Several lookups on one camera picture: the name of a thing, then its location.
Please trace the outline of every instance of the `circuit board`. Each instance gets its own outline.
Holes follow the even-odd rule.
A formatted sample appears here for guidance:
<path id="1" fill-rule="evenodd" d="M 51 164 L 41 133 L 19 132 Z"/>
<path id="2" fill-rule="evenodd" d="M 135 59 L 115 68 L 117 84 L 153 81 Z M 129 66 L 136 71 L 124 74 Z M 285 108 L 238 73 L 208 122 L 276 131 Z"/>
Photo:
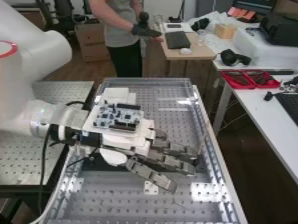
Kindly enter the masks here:
<path id="1" fill-rule="evenodd" d="M 104 104 L 93 126 L 104 129 L 136 131 L 143 119 L 141 107 L 129 104 Z"/>

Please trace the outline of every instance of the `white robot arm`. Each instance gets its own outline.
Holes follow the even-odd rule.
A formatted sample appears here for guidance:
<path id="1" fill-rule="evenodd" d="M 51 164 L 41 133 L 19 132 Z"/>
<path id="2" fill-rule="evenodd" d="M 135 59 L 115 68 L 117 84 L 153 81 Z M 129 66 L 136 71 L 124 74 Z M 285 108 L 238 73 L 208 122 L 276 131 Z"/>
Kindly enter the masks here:
<path id="1" fill-rule="evenodd" d="M 96 147 L 111 165 L 125 166 L 174 192 L 177 184 L 149 166 L 194 175 L 192 162 L 200 149 L 166 140 L 154 121 L 144 118 L 128 88 L 107 89 L 91 113 L 36 100 L 32 82 L 71 60 L 71 46 L 57 32 L 39 30 L 1 0 L 0 40 L 0 130 L 36 137 L 51 133 L 56 141 Z"/>

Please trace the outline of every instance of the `red tray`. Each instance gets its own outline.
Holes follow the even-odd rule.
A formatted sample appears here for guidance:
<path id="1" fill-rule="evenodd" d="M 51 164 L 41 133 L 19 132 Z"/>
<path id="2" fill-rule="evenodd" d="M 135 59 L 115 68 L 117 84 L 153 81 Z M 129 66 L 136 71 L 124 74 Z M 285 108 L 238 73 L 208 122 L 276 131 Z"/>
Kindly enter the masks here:
<path id="1" fill-rule="evenodd" d="M 254 81 L 249 78 L 249 76 L 238 70 L 230 70 L 230 71 L 222 71 L 221 75 L 226 82 L 230 84 L 232 88 L 234 89 L 254 89 L 256 88 L 256 83 Z M 246 80 L 248 84 L 241 83 L 234 79 L 236 76 L 241 76 L 242 79 Z"/>
<path id="2" fill-rule="evenodd" d="M 261 70 L 246 70 L 244 72 L 245 72 L 246 76 L 252 79 L 252 81 L 256 83 L 257 88 L 260 88 L 260 89 L 280 88 L 281 83 L 273 78 L 273 76 L 268 72 L 261 71 Z M 254 79 L 252 78 L 252 75 L 250 75 L 252 72 L 261 73 L 260 76 L 262 76 L 268 80 L 265 84 L 260 84 L 254 81 Z"/>

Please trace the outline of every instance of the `perforated metal surface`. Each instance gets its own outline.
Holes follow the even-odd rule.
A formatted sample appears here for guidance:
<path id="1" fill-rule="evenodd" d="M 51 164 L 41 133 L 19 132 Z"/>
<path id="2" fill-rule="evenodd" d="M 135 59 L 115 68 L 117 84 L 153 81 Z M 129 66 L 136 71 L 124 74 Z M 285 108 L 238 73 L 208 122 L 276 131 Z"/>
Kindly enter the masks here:
<path id="1" fill-rule="evenodd" d="M 205 121 L 188 79 L 109 79 L 99 94 L 121 86 L 137 93 L 145 118 L 154 119 L 169 139 L 198 146 Z M 238 223 L 210 139 L 206 146 L 196 177 L 165 173 L 178 184 L 174 195 L 161 189 L 158 195 L 145 195 L 144 180 L 128 172 L 73 174 L 79 178 L 61 190 L 49 223 Z"/>
<path id="2" fill-rule="evenodd" d="M 49 103 L 85 101 L 93 82 L 37 82 L 36 97 Z M 37 185 L 40 182 L 40 158 L 43 139 L 0 132 L 0 185 Z M 63 146 L 47 151 L 45 178 L 52 174 Z"/>

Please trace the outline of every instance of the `red object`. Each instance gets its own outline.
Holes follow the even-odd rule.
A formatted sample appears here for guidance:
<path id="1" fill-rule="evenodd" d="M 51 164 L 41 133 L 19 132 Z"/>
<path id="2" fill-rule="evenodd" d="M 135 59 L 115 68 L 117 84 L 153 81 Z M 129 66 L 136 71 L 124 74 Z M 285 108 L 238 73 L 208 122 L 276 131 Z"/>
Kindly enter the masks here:
<path id="1" fill-rule="evenodd" d="M 237 17 L 238 18 L 245 17 L 246 12 L 248 12 L 248 10 L 242 9 Z"/>
<path id="2" fill-rule="evenodd" d="M 256 14 L 256 12 L 254 12 L 254 11 L 250 11 L 250 12 L 244 16 L 244 18 L 248 19 L 248 20 L 252 20 L 252 18 L 254 17 L 254 14 Z"/>
<path id="3" fill-rule="evenodd" d="M 253 80 L 249 72 L 262 73 L 260 76 L 262 76 L 262 78 L 268 80 L 266 83 L 264 85 L 256 83 L 256 81 Z M 276 89 L 276 88 L 280 88 L 281 83 L 272 77 L 272 75 L 268 72 L 261 71 L 261 70 L 246 70 L 246 71 L 244 71 L 244 73 L 249 77 L 249 79 L 254 82 L 257 88 L 260 88 L 260 89 Z"/>
<path id="4" fill-rule="evenodd" d="M 256 83 L 254 81 L 249 78 L 249 76 L 238 70 L 230 70 L 230 71 L 222 71 L 221 75 L 226 82 L 230 84 L 233 89 L 254 89 L 256 88 Z M 244 84 L 241 81 L 237 81 L 236 77 L 241 77 L 248 83 Z"/>
<path id="5" fill-rule="evenodd" d="M 241 13 L 241 9 L 236 8 L 236 10 L 234 10 L 232 16 L 233 16 L 233 17 L 237 17 L 237 16 L 240 15 L 240 13 Z"/>
<path id="6" fill-rule="evenodd" d="M 236 11 L 236 7 L 232 7 L 230 10 L 229 10 L 229 12 L 228 12 L 228 15 L 232 16 L 232 14 L 233 14 L 234 11 Z"/>
<path id="7" fill-rule="evenodd" d="M 13 44 L 13 43 L 9 42 L 9 41 L 0 40 L 0 43 L 1 43 L 1 42 L 9 44 L 11 47 L 12 47 L 9 51 L 7 51 L 4 54 L 0 54 L 0 58 L 5 58 L 5 57 L 13 55 L 13 54 L 17 52 L 19 47 L 17 47 L 16 44 Z"/>

